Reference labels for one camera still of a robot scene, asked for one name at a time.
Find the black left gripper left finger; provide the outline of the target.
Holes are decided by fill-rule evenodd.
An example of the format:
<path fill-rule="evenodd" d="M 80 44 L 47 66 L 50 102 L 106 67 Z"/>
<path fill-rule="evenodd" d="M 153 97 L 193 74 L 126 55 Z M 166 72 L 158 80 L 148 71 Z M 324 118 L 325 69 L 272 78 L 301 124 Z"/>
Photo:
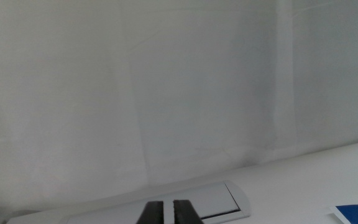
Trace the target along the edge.
<path fill-rule="evenodd" d="M 163 201 L 147 202 L 136 224 L 164 224 Z"/>

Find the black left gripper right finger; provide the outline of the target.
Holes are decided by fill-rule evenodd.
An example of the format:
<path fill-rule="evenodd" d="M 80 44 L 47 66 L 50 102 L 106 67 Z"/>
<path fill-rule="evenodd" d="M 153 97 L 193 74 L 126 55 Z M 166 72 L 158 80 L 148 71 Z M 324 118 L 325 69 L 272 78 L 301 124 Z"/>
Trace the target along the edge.
<path fill-rule="evenodd" d="M 174 200 L 175 224 L 204 224 L 189 200 Z"/>

